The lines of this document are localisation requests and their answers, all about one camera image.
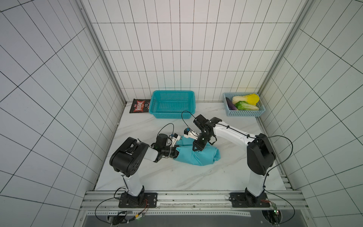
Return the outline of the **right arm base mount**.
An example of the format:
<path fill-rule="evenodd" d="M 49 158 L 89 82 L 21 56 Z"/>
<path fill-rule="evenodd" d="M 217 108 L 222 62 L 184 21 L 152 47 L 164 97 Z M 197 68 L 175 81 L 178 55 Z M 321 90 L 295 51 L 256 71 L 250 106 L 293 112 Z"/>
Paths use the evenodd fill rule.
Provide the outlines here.
<path fill-rule="evenodd" d="M 265 191 L 260 196 L 254 196 L 247 189 L 244 192 L 230 193 L 229 201 L 233 208 L 270 208 Z"/>

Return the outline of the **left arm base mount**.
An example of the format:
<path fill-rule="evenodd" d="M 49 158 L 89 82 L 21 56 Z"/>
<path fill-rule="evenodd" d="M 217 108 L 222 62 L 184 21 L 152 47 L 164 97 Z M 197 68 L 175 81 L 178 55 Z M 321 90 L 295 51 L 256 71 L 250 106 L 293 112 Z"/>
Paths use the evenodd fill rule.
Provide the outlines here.
<path fill-rule="evenodd" d="M 157 206 L 157 193 L 141 192 L 139 196 L 122 193 L 119 199 L 119 208 L 155 208 Z"/>

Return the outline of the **teal long pants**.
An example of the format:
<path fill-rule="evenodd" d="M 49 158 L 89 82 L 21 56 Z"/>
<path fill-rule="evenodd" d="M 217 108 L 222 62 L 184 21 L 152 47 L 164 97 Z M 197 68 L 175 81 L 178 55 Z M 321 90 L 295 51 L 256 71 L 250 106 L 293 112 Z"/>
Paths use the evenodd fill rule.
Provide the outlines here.
<path fill-rule="evenodd" d="M 218 148 L 207 144 L 203 151 L 193 151 L 193 142 L 192 138 L 181 137 L 175 144 L 179 155 L 174 160 L 195 166 L 206 166 L 221 159 Z"/>

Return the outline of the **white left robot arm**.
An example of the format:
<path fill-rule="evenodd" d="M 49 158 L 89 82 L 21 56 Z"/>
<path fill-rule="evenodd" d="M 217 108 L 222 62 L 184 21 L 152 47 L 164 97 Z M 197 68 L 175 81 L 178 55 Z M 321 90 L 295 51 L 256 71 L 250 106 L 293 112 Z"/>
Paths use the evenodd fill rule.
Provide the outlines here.
<path fill-rule="evenodd" d="M 109 164 L 114 171 L 123 174 L 126 184 L 127 195 L 132 199 L 140 200 L 143 197 L 144 186 L 140 182 L 138 169 L 143 160 L 159 162 L 165 158 L 176 158 L 179 152 L 176 150 L 177 141 L 181 139 L 178 134 L 170 136 L 166 134 L 157 135 L 156 142 L 148 145 L 137 139 L 129 137 L 126 141 L 112 154 Z"/>

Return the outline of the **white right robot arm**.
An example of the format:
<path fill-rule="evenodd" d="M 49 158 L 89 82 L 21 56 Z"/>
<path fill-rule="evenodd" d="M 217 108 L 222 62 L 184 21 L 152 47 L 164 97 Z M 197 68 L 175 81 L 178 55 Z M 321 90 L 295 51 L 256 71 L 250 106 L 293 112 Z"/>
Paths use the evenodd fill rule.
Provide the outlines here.
<path fill-rule="evenodd" d="M 208 120 L 200 114 L 194 118 L 193 122 L 200 129 L 200 134 L 193 142 L 193 151 L 203 151 L 213 137 L 215 139 L 224 138 L 245 148 L 247 165 L 250 169 L 250 178 L 245 192 L 254 199 L 263 195 L 268 170 L 273 166 L 276 159 L 268 137 L 263 133 L 254 135 L 240 131 L 217 117 Z"/>

